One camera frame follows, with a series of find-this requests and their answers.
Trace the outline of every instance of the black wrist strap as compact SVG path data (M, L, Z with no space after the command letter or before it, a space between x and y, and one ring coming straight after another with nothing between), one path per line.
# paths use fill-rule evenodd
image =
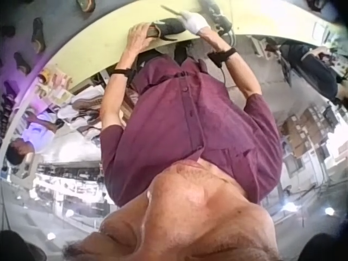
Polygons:
M124 76L126 76L128 78L127 80L127 86L131 83L131 81L133 80L134 76L135 76L135 70L132 70L130 68L127 69L114 69L111 72L111 75L113 74L123 74Z
M236 52L237 50L234 47L232 47L230 50L226 52L208 53L208 57L218 68L222 68L222 63L226 62L228 58Z

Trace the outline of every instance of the white glove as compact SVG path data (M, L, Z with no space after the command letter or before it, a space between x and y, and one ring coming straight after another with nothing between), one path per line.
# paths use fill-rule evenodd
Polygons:
M193 34L197 35L204 27L210 28L207 20L198 13L182 11L181 15L180 20L184 24L184 27Z

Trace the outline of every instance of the fluorescent light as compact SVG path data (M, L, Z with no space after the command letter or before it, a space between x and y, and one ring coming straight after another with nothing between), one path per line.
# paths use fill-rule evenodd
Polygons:
M333 208L326 208L325 214L329 216L333 216L335 214L335 210Z
M29 196L30 196L30 198L37 198L38 197L38 193L36 193L35 188L29 190Z
M296 212L298 211L299 207L296 206L293 202L289 202L284 205L283 210L289 211L289 212Z
M48 233L47 234L47 240L53 240L53 239L55 239L55 234L52 233L52 232Z
M66 211L66 213L65 213L65 216L66 216L67 218L70 218L70 217L74 216L74 214L75 214L74 210L68 209L68 210Z

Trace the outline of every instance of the maroon shirt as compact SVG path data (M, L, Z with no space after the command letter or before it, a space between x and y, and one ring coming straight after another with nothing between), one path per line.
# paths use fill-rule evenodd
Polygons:
M155 58L133 80L140 98L125 130L101 133L102 163L110 197L122 206L181 159L207 160L233 177L258 203L279 182L282 151L278 130L261 95L244 110L203 61L180 67Z

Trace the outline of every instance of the hand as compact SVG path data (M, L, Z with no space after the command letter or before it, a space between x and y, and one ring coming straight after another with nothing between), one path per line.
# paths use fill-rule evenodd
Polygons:
M146 38L150 23L139 23L133 26L128 33L126 50L136 56L141 53L154 38Z
M320 46L312 51L315 56L318 56L320 53L331 55L330 49L325 46Z
M38 117L36 117L36 115L30 111L26 112L28 117L27 117L27 121L32 123L32 122L36 122L38 120Z
M198 13L182 11L181 15L180 20L184 27L192 34L199 35L203 28L210 28L207 20Z

